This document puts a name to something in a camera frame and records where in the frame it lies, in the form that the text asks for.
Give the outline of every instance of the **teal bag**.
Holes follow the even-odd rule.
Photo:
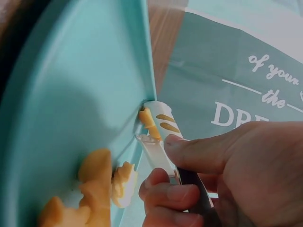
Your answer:
[[[303,18],[272,1],[190,1],[159,100],[187,139],[301,121],[302,40]]]

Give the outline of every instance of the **yellow food piece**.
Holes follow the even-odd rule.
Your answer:
[[[134,170],[134,164],[124,162],[114,173],[112,181],[112,201],[117,207],[129,206],[137,183],[138,173]]]
[[[83,199],[79,207],[90,207],[87,227],[110,227],[110,190],[93,180],[79,186]]]
[[[112,163],[110,150],[103,148],[91,152],[78,171],[78,178],[82,183],[97,180],[106,188],[110,187],[112,177]]]
[[[110,195],[112,165],[108,149],[90,153],[83,161],[78,178],[83,199],[80,207],[89,206],[90,217],[86,227],[110,227]]]
[[[39,227],[85,227],[89,219],[90,208],[66,208],[59,197],[54,196],[45,205],[39,219]]]
[[[148,129],[148,132],[153,138],[156,140],[162,140],[149,108],[145,107],[139,112],[139,119],[144,124],[145,128]]]

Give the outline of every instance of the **wooden table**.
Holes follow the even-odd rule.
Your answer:
[[[0,0],[0,96],[26,37],[50,0]],[[188,0],[147,0],[157,92]]]

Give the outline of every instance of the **teal tray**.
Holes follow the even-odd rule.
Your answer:
[[[95,149],[137,166],[137,113],[155,99],[145,0],[53,0],[0,106],[0,226],[36,226],[55,195],[77,207],[77,171]],[[118,227],[124,210],[111,211]]]

